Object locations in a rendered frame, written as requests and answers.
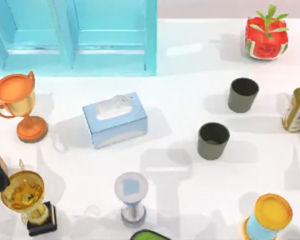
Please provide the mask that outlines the orange and gold trophy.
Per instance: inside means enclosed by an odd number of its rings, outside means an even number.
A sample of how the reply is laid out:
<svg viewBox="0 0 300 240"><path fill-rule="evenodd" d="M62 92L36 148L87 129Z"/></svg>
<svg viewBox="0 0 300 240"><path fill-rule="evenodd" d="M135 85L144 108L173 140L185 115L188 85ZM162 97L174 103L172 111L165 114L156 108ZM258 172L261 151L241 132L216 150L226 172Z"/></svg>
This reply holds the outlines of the orange and gold trophy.
<svg viewBox="0 0 300 240"><path fill-rule="evenodd" d="M18 138L24 143L36 143L47 132L47 122L40 116L31 116L36 103L35 75L10 74L0 79L0 116L6 119L22 117L16 127Z"/></svg>

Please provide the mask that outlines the green tray with black rim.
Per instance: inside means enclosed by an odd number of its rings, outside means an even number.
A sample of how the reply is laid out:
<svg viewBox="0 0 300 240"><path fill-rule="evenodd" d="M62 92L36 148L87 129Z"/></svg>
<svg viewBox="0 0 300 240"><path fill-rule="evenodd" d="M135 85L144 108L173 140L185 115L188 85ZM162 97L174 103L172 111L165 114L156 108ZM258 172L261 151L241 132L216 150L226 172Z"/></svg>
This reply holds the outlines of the green tray with black rim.
<svg viewBox="0 0 300 240"><path fill-rule="evenodd" d="M149 229L142 229L135 232L130 240L171 240L170 238Z"/></svg>

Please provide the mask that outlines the dark grey cup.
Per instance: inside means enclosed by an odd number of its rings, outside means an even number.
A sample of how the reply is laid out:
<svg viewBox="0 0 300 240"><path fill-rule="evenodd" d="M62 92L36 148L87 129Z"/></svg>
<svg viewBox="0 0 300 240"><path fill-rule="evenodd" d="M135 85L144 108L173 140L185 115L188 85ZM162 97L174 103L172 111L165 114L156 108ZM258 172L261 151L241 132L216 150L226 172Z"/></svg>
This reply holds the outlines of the dark grey cup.
<svg viewBox="0 0 300 240"><path fill-rule="evenodd" d="M235 113L246 113L252 106L259 85L252 79L240 77L231 82L228 107Z"/></svg>
<svg viewBox="0 0 300 240"><path fill-rule="evenodd" d="M197 152L206 160L216 160L224 152L230 139L227 127L217 122L208 122L198 131Z"/></svg>

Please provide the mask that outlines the light blue rack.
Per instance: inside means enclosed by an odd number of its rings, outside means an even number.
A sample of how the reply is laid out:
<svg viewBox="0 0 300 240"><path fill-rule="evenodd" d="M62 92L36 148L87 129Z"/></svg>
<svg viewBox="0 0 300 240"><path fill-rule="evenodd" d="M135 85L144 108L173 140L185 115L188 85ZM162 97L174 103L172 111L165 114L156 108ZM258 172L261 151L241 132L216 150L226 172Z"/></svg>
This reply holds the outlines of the light blue rack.
<svg viewBox="0 0 300 240"><path fill-rule="evenodd" d="M158 0L0 0L0 76L154 76Z"/></svg>

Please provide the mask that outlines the gold trophy with black base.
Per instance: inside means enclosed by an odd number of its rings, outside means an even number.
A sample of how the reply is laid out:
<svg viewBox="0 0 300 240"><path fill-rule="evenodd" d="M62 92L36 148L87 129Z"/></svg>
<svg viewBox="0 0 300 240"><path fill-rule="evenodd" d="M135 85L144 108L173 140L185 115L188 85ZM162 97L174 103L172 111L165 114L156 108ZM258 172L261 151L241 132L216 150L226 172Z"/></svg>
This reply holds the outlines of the gold trophy with black base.
<svg viewBox="0 0 300 240"><path fill-rule="evenodd" d="M19 167L20 171L9 177L10 185L1 192L1 201L10 210L21 214L31 237L56 231L56 208L50 201L44 202L43 178L26 170L22 160Z"/></svg>

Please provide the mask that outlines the watermelon plant pot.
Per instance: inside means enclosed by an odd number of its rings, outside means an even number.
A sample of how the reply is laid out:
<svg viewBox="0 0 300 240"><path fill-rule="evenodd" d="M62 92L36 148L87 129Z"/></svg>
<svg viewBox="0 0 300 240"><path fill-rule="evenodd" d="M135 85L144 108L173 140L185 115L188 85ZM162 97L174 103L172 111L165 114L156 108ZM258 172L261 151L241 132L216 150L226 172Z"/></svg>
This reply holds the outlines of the watermelon plant pot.
<svg viewBox="0 0 300 240"><path fill-rule="evenodd" d="M249 17L245 26L244 49L248 56L259 60L274 60L288 48L288 33L285 18L287 13L275 16L277 7L268 6L267 14L257 11Z"/></svg>

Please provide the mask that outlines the light blue tissue box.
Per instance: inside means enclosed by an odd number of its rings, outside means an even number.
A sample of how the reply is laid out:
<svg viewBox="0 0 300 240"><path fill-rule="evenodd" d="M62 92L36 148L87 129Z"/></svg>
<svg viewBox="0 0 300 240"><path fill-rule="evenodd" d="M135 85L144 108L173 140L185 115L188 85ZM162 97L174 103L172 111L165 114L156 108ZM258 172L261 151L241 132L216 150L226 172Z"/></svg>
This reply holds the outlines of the light blue tissue box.
<svg viewBox="0 0 300 240"><path fill-rule="evenodd" d="M95 149L148 132L148 117L135 92L86 105L82 110Z"/></svg>

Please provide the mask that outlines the yellow-green bottle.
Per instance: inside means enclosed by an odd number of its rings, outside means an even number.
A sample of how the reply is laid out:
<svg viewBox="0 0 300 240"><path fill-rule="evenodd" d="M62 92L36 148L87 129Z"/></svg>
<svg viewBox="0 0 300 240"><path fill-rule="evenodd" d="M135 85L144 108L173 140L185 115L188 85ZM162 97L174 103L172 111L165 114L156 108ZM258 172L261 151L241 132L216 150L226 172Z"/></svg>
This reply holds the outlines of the yellow-green bottle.
<svg viewBox="0 0 300 240"><path fill-rule="evenodd" d="M293 91L290 104L282 116L282 126L290 133L300 132L300 87Z"/></svg>

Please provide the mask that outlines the white and blue hourglass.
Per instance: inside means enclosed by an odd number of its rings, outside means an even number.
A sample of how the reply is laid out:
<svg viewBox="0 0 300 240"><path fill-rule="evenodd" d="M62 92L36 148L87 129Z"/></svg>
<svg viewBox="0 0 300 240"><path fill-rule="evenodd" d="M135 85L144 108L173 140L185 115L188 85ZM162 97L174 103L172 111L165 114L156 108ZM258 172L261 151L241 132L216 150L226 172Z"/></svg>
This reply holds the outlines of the white and blue hourglass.
<svg viewBox="0 0 300 240"><path fill-rule="evenodd" d="M115 180L115 195L124 203L120 210L121 220L127 227L139 228L144 224L147 210L141 201L148 190L148 181L139 172L125 172Z"/></svg>

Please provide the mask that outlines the blue can with yellow lid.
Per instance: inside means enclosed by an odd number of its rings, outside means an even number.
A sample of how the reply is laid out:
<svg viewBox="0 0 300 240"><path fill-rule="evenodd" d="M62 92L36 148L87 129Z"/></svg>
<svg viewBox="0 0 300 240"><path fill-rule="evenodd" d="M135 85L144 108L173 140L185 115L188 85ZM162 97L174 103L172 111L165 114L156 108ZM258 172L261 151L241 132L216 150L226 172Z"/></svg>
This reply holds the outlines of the blue can with yellow lid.
<svg viewBox="0 0 300 240"><path fill-rule="evenodd" d="M292 218L292 208L285 198L274 193L263 194L242 225L243 238L276 240L278 233L290 224Z"/></svg>

